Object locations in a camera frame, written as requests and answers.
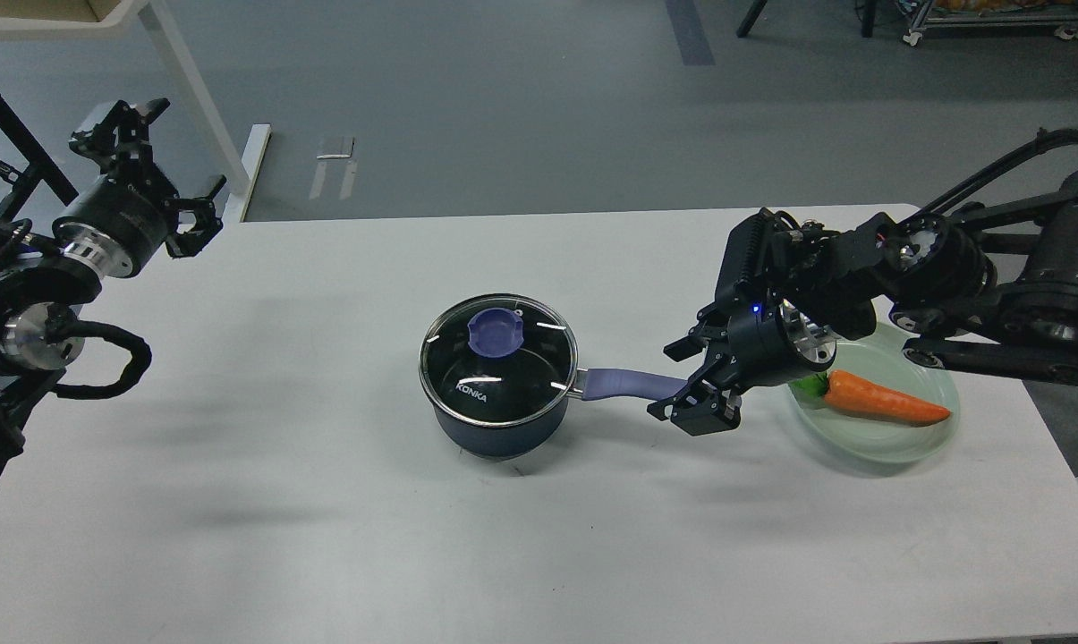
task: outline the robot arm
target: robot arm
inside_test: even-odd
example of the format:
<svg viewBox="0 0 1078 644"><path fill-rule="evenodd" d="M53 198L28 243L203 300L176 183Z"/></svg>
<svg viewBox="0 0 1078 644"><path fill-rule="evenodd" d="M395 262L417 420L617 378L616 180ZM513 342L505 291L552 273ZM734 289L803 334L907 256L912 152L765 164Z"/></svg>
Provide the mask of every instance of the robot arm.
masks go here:
<svg viewBox="0 0 1078 644"><path fill-rule="evenodd" d="M1041 131L899 223L879 213L839 233L788 213L747 217L730 233L714 302L665 346L675 361L705 354L702 367L648 411L694 436L735 428L750 387L825 371L838 338L872 333L871 299L882 294L894 302L892 321L920 335L902 347L914 364L1078 385L1078 170L1048 195L944 215L1025 160L1070 143L1078 129ZM1024 221L1041 233L990 233ZM1017 280L997 285L990 252L1028 261ZM964 332L994 343L948 339Z"/></svg>
<svg viewBox="0 0 1078 644"><path fill-rule="evenodd" d="M53 236L30 232L30 221L0 217L0 476L23 452L23 427L47 393L59 398L122 395L149 368L143 339L77 314L101 292L106 277L133 277L161 245L174 258L198 254L220 232L213 200L217 176L203 196L182 198L153 161L150 124L169 101L98 106L73 132L70 149L93 160L101 175L53 221ZM180 231L181 216L192 227ZM81 355L85 338L129 352L118 382L105 386L60 383Z"/></svg>

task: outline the black pot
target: black pot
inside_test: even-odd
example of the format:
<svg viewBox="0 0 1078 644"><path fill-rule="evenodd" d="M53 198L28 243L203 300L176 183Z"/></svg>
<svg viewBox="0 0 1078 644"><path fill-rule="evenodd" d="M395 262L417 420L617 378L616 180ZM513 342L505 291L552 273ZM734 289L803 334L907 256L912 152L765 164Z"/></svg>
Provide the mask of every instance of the black pot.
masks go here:
<svg viewBox="0 0 1078 644"><path fill-rule="evenodd" d="M578 343L562 315L534 299L497 293L462 301L432 323L419 352L419 382L450 439L489 458L537 448L571 397L661 400L686 383L578 366Z"/></svg>

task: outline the stainless steel rim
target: stainless steel rim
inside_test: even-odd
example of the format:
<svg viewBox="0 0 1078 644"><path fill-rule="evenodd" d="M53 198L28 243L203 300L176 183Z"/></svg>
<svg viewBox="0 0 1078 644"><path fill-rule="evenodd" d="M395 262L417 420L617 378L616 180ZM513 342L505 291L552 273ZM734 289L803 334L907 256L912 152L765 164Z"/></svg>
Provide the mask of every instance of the stainless steel rim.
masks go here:
<svg viewBox="0 0 1078 644"><path fill-rule="evenodd" d="M526 304L527 306L534 306L534 309L542 311L547 315L550 315L551 319L555 319L555 321L558 323L561 327L565 328L567 341L570 341L570 372L568 372L567 374L567 380L568 380L567 387L563 388L563 390L559 390L558 395L555 395L555 398L552 399L550 402L548 402L542 409L539 409L539 411L536 411L535 413L531 413L531 415L525 416L525 419L522 420L506 421L502 423L488 423L486 421L478 421L474 419L470 419L469 416L461 415L461 413L459 413L458 411L454 411L454 409L447 407L447 405L445 405L444 401L439 398L439 395L436 392L434 387L431 386L431 383L428 382L428 345L431 342L434 342L433 338L436 338L436 335L439 333L440 328L444 326L444 319L452 317L453 312L464 309L464 306L473 305L479 301L488 301L488 299L507 299L507 301L514 301L517 304ZM579 343L575 339L575 333L570 330L570 325L567 325L566 318L559 315L558 312L555 311L554 309L551 309L551 306L547 306L545 304L543 304L543 302L541 301L536 301L535 299L530 299L525 296L517 296L514 293L489 293L485 296L469 298L466 299L465 301L458 302L458 304L456 304L455 306L451 306L447 311L441 313L439 317L436 317L436 321L431 323L431 327L428 327L428 332L424 334L424 343L421 343L421 345L419 346L419 384L420 386L424 387L425 395L428 395L428 399L430 399L431 403L436 406L436 409L441 409L441 411L447 413L447 415L452 416L452 419L455 419L460 423L474 425L474 427L502 429L507 427L517 427L517 425L525 425L531 421L541 419L541 416L545 415L547 412L550 412L551 409L558 407L558 405L563 401L563 399L566 398L567 393L570 392L571 385L575 384L575 379L576 374L578 374L578 369L579 369Z"/></svg>

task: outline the light green plate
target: light green plate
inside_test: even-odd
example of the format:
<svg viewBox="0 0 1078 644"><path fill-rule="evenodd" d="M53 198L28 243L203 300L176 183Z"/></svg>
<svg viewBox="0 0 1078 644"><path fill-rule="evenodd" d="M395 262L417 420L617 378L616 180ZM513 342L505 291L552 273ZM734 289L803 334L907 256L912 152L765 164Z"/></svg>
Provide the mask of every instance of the light green plate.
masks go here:
<svg viewBox="0 0 1078 644"><path fill-rule="evenodd" d="M861 419L829 409L819 399L792 393L793 406L810 427L825 440L877 464L911 464L927 456L952 438L959 416L959 396L948 372L908 362L900 347L911 335L897 327L877 325L876 331L857 342L838 342L833 369L844 369L861 379L942 405L952 411L946 420L925 427Z"/></svg>

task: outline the table leg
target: table leg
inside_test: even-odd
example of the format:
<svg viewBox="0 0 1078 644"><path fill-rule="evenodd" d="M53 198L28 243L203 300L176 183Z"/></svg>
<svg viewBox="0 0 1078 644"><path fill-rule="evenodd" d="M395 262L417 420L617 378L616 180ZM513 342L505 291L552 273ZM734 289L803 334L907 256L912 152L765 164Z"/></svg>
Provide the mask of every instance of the table leg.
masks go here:
<svg viewBox="0 0 1078 644"><path fill-rule="evenodd" d="M749 5L749 13L746 13L746 18L738 25L738 38L749 36L749 30L755 25L755 22L757 22L757 17L760 16L760 12L762 12L768 2L769 0L755 0L755 3Z"/></svg>
<svg viewBox="0 0 1078 644"><path fill-rule="evenodd" d="M218 160L221 172L229 179L229 191L245 198L251 196L249 172L236 154L236 147L220 119L216 102L212 102L212 97L208 94L208 87L204 85L169 8L164 0L151 0L141 9L139 17L146 31L149 31L161 60L174 77L181 97L186 99L192 121L204 136L208 151Z"/></svg>
<svg viewBox="0 0 1078 644"><path fill-rule="evenodd" d="M876 24L876 1L865 0L865 12L860 14L860 36L873 37L873 25Z"/></svg>

